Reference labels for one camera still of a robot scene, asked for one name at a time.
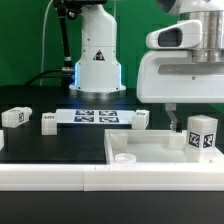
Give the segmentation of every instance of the warning label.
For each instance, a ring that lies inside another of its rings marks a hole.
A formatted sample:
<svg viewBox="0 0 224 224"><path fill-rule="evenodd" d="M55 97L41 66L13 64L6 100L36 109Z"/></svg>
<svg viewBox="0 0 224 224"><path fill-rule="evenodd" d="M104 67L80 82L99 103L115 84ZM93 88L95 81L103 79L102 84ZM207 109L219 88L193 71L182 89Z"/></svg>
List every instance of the warning label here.
<svg viewBox="0 0 224 224"><path fill-rule="evenodd" d="M105 61L103 53L101 52L101 50L99 50L95 57L93 58L94 61Z"/></svg>

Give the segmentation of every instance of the white block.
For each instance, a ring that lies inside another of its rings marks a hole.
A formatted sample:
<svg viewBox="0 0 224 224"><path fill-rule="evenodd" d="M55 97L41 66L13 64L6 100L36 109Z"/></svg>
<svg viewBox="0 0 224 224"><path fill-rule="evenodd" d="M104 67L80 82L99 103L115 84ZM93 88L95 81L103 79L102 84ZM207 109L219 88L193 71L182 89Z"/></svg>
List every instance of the white block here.
<svg viewBox="0 0 224 224"><path fill-rule="evenodd" d="M111 146L113 149L126 149L128 145L128 133L117 132L110 134Z"/></svg>
<svg viewBox="0 0 224 224"><path fill-rule="evenodd" d="M185 154L189 161L202 162L213 159L217 125L217 119L203 115L188 118Z"/></svg>
<svg viewBox="0 0 224 224"><path fill-rule="evenodd" d="M137 110L132 116L132 129L145 130L149 124L149 111Z"/></svg>
<svg viewBox="0 0 224 224"><path fill-rule="evenodd" d="M15 107L2 113L2 127L16 128L29 121L32 109L29 107Z"/></svg>
<svg viewBox="0 0 224 224"><path fill-rule="evenodd" d="M169 148L175 150L183 150L186 146L186 132L176 133L171 132L169 137Z"/></svg>
<svg viewBox="0 0 224 224"><path fill-rule="evenodd" d="M41 120L42 135L57 135L57 119L55 113L43 113Z"/></svg>
<svg viewBox="0 0 224 224"><path fill-rule="evenodd" d="M4 147L4 132L3 130L0 130L0 151Z"/></svg>

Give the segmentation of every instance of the white platform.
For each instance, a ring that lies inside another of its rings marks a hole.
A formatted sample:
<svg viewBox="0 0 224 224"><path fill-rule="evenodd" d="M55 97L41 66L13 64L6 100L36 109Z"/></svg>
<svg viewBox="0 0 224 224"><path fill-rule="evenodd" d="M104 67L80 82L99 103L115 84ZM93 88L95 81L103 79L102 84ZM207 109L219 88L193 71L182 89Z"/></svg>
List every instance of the white platform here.
<svg viewBox="0 0 224 224"><path fill-rule="evenodd" d="M57 123L61 124L132 124L134 111L58 109Z"/></svg>
<svg viewBox="0 0 224 224"><path fill-rule="evenodd" d="M126 133L127 148L114 149L111 134ZM107 165L0 166L1 191L223 191L224 156L215 149L210 163L191 163L169 149L170 131L106 130ZM117 163L119 153L137 161Z"/></svg>

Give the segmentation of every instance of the white cable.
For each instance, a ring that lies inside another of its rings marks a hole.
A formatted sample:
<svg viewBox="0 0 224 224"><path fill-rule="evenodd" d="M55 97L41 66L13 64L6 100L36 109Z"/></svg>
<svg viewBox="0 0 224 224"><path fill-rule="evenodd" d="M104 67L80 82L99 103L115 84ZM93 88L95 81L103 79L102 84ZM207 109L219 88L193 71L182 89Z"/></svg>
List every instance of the white cable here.
<svg viewBox="0 0 224 224"><path fill-rule="evenodd" d="M114 0L114 18L117 16L117 0Z"/></svg>
<svg viewBox="0 0 224 224"><path fill-rule="evenodd" d="M51 0L46 8L45 11L45 16L44 16L44 23L43 23L43 33L42 33L42 59L41 59L41 72L44 71L44 61L45 61L45 34L46 34L46 24L47 24L47 18L48 18L48 13L51 7L51 4L53 3L54 0Z"/></svg>

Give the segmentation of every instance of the black cable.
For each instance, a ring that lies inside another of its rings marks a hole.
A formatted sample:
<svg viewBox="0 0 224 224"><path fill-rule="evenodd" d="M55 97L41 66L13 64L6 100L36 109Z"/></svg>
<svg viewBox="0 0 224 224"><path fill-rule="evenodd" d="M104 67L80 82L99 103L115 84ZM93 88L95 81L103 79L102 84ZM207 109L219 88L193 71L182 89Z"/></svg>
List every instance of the black cable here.
<svg viewBox="0 0 224 224"><path fill-rule="evenodd" d="M42 73L36 75L35 77L33 77L32 79L30 79L29 81L27 81L24 85L30 86L35 80L41 79L41 78L43 78L43 76L45 76L47 74L56 73L56 72L61 72L61 69L56 68L56 69L47 70L45 72L42 72Z"/></svg>

